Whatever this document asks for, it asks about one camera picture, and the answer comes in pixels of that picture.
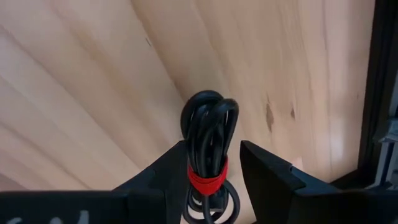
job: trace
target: black metal frame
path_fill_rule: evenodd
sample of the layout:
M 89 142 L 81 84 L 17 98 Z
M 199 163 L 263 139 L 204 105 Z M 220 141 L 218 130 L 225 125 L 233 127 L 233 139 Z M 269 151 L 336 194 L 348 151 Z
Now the black metal frame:
M 386 166 L 388 167 L 394 143 L 379 144 L 374 141 L 373 136 L 378 127 L 397 114 L 397 71 L 398 2 L 396 0 L 376 0 L 358 168 L 332 182 L 335 187 L 354 189 L 372 185 L 377 176 L 379 160 L 384 147 L 387 151 Z

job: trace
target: plywood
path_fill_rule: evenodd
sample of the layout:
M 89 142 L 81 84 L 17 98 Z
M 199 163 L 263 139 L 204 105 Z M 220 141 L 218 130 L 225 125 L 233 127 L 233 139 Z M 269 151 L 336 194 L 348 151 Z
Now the plywood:
M 0 0 L 0 190 L 112 189 L 180 138 L 192 94 L 325 181 L 355 169 L 374 0 Z

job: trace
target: red velcro strap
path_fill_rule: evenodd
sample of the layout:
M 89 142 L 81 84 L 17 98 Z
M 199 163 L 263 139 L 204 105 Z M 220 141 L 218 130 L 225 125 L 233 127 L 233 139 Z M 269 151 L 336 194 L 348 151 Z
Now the red velcro strap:
M 188 178 L 195 189 L 202 195 L 210 196 L 218 189 L 220 189 L 224 180 L 226 179 L 226 173 L 228 170 L 228 158 L 226 158 L 223 170 L 216 177 L 202 178 L 199 177 L 192 169 L 191 165 L 188 165 Z

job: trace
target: black cable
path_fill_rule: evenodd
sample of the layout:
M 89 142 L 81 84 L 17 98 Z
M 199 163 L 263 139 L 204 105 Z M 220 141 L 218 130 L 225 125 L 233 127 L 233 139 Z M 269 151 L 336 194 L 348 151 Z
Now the black cable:
M 197 93 L 184 106 L 180 125 L 188 145 L 188 162 L 200 177 L 216 177 L 221 173 L 238 114 L 237 102 L 224 99 L 219 93 L 211 90 Z M 240 202 L 238 193 L 228 180 L 209 197 L 202 195 L 189 184 L 185 198 L 187 205 L 183 211 L 184 219 L 191 224 L 214 223 L 224 214 L 228 194 L 233 199 L 234 208 L 224 223 L 234 223 L 239 214 Z M 188 206 L 196 212 L 202 212 L 205 218 L 193 218 L 188 212 Z

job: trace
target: wood grain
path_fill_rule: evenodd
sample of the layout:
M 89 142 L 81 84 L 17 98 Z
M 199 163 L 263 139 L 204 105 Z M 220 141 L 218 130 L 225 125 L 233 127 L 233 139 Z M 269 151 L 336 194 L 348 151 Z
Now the wood grain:
M 0 190 L 112 189 L 180 138 L 184 101 L 325 181 L 356 167 L 374 0 L 0 0 Z

